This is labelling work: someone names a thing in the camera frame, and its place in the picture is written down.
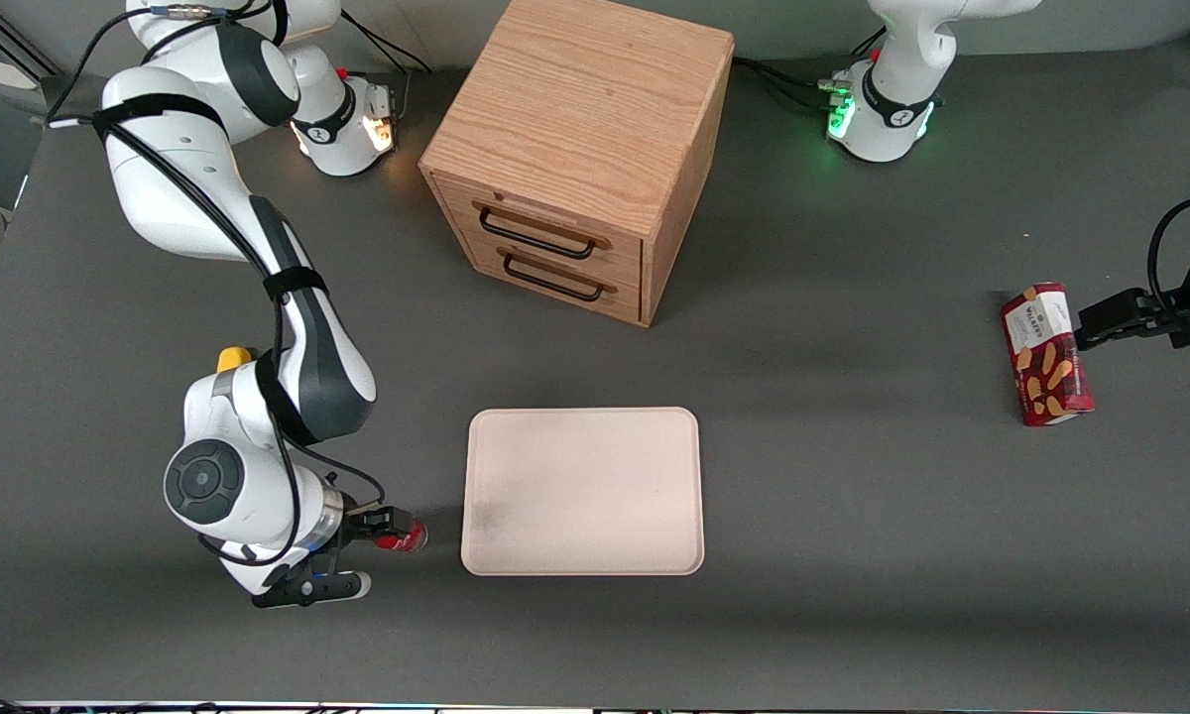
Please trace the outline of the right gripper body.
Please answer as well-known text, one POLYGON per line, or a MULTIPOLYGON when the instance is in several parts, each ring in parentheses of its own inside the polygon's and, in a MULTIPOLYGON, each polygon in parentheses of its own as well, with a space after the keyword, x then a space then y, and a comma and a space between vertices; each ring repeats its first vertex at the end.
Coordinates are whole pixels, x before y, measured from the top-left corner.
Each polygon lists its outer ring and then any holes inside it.
POLYGON ((298 539, 282 551, 288 530, 278 530, 255 511, 234 508, 220 524, 228 534, 224 568, 253 599, 363 599, 370 577, 338 569, 342 550, 342 507, 322 506, 312 525, 298 525, 298 539))

